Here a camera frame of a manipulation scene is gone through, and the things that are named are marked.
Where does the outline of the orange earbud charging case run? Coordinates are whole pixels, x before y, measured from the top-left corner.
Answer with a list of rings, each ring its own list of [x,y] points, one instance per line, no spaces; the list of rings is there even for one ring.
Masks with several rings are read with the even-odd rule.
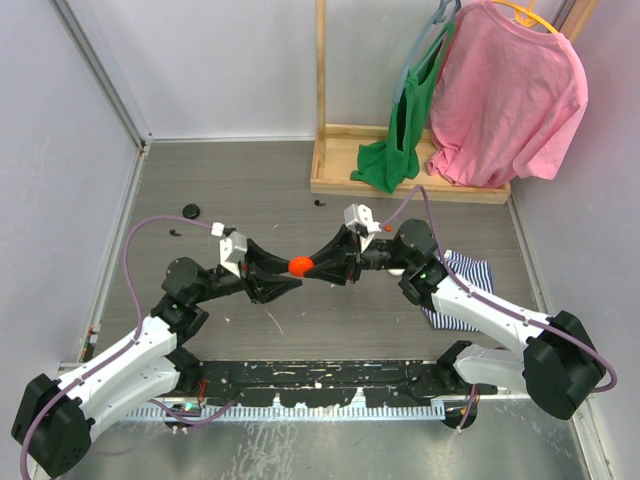
[[[315,266],[312,258],[297,256],[288,263],[288,272],[295,277],[304,277],[305,274]]]

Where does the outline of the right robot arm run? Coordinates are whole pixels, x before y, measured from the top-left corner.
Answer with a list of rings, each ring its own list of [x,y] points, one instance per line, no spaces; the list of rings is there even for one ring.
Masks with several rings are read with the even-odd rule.
[[[399,269],[398,285],[414,305],[450,316],[499,343],[496,350],[458,342],[441,357],[438,379],[459,394],[484,384],[527,394],[551,416],[568,420],[595,392],[606,368],[582,322],[518,307],[474,288],[447,269],[429,225],[410,219],[390,240],[351,223],[314,254],[301,273],[336,285],[358,281],[364,271]]]

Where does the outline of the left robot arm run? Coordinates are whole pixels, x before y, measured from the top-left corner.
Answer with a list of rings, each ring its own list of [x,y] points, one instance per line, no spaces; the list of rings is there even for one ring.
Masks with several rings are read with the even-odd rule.
[[[50,477],[63,475],[130,409],[171,391],[194,393],[200,362],[183,345],[209,317],[202,303],[244,293],[265,304],[302,284],[287,260],[238,233],[221,240],[220,259],[211,269],[189,257],[172,261],[163,297],[132,332],[58,378],[40,374],[27,384],[11,429],[23,478],[31,462]]]

